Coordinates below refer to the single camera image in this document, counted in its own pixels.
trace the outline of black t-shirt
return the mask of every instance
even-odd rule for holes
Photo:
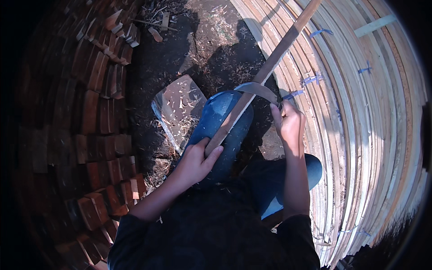
[[[108,266],[117,269],[319,269],[309,216],[263,226],[243,184],[189,189],[157,222],[120,220]]]

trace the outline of wooden pole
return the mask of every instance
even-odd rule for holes
[[[295,39],[299,36],[300,32],[306,26],[306,23],[311,19],[312,15],[317,10],[318,6],[321,4],[322,0],[311,0],[300,16],[297,18],[292,27],[288,30],[279,44],[276,46],[272,54],[269,56],[267,61],[264,63],[262,68],[258,71],[258,74],[254,78],[254,82],[264,85],[270,74],[279,64],[282,57],[286,54],[289,47],[293,44]],[[240,119],[243,112],[252,102],[256,95],[251,93],[244,93],[238,100],[237,104],[234,106],[232,111],[229,113],[225,121],[222,123],[220,128],[217,130],[216,134],[210,140],[209,144],[205,150],[205,157],[215,149],[217,146],[221,145],[223,140],[226,138],[232,127]]]

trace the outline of stack of wooden blocks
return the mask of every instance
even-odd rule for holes
[[[53,268],[108,256],[119,217],[146,193],[127,135],[125,65],[138,1],[61,0],[30,38],[16,89],[14,183]]]

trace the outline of ground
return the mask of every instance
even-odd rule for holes
[[[142,31],[141,43],[135,47],[132,63],[127,66],[130,132],[139,170],[150,190],[172,171],[179,158],[150,107],[156,93],[178,77],[189,74],[209,98],[250,81],[265,61],[230,1],[146,1],[137,19],[161,24],[163,12],[170,12],[169,26],[179,31],[163,31],[155,26],[163,38],[163,42],[156,42],[148,32],[149,25],[138,25]],[[266,86],[279,95],[273,76]],[[251,158],[262,158],[258,147],[271,126],[269,102],[256,97],[252,107],[254,121],[233,175]]]

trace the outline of leg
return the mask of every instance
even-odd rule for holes
[[[305,161],[311,190],[321,179],[322,165],[317,157],[309,154],[305,154]],[[243,173],[262,219],[283,208],[285,169],[285,159],[257,160],[251,162]]]
[[[241,93],[230,90],[217,93],[207,100],[200,122],[192,133],[187,145],[196,144],[204,137],[213,138],[240,97]],[[248,133],[253,118],[254,111],[249,105],[222,142],[224,149],[213,166],[213,170],[210,171],[196,188],[204,189],[215,183],[222,182],[229,177],[231,166],[235,161],[237,153],[240,151],[240,145]]]

